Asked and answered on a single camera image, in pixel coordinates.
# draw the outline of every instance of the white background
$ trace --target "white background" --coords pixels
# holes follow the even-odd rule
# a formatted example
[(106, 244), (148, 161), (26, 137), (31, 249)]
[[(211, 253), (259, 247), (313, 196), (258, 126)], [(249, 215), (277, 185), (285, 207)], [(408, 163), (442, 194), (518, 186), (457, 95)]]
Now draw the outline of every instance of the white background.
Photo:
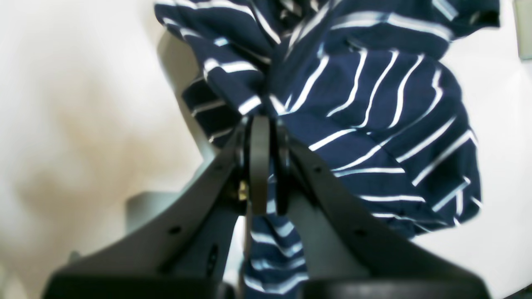
[[(503, 4), (500, 30), (459, 40), (444, 58), (480, 141), (485, 208), (416, 240), (481, 275), (495, 299), (532, 283), (532, 65), (517, 57)], [(6, 299), (38, 298), (72, 250), (123, 236), (128, 196), (178, 191), (202, 163), (172, 90), (183, 84), (159, 63), (162, 33), (151, 0), (0, 0)], [(190, 52), (165, 55), (182, 62), (178, 81), (194, 75)]]

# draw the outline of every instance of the striped cloth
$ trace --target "striped cloth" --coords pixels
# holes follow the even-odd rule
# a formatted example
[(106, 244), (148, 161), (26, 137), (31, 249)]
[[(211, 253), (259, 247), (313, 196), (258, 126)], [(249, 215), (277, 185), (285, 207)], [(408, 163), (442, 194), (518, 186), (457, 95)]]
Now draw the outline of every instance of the striped cloth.
[[(183, 98), (223, 146), (242, 115), (281, 118), (373, 215), (405, 237), (482, 206), (475, 134), (439, 63), (498, 26), (498, 0), (159, 0), (157, 19), (201, 72)], [(271, 177), (270, 188), (275, 187)], [(246, 298), (295, 298), (308, 279), (294, 226), (255, 217)]]

